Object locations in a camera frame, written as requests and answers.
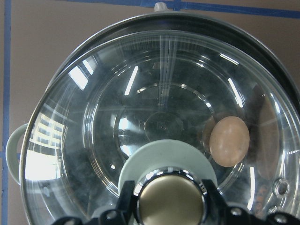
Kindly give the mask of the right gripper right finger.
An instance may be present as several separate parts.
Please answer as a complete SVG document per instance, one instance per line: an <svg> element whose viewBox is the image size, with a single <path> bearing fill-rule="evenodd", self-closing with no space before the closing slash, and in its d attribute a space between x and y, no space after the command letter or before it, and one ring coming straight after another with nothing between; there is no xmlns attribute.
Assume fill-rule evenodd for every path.
<svg viewBox="0 0 300 225"><path fill-rule="evenodd" d="M223 196L218 191L214 182L209 179L203 179L202 184L206 189L206 200L208 207L208 215L211 217L225 217L228 208Z"/></svg>

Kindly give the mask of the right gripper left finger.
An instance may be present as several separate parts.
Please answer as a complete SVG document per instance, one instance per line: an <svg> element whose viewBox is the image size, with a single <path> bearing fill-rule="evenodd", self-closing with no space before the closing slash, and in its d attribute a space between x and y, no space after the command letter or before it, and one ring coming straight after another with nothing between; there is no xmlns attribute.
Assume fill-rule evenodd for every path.
<svg viewBox="0 0 300 225"><path fill-rule="evenodd" d="M134 195L135 181L127 180L124 182L119 200L117 203L117 210L120 212L124 220L130 220L132 216L137 217L137 202L138 197Z"/></svg>

